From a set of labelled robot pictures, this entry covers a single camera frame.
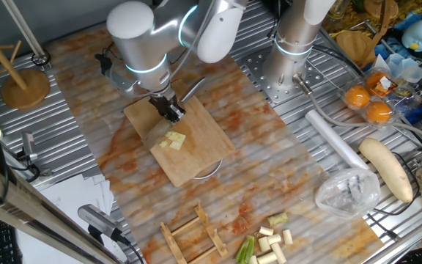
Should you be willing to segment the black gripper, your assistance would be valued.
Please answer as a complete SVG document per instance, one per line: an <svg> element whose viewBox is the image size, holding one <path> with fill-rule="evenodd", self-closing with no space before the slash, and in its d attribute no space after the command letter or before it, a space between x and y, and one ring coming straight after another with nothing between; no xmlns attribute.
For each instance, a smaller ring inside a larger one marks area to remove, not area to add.
<svg viewBox="0 0 422 264"><path fill-rule="evenodd" d="M171 97L166 96L151 96L149 102L158 110L162 112L162 115L166 119L171 119L170 111L172 113L172 122L179 122L185 115L185 110L180 106L175 106L177 97L175 95Z"/></svg>

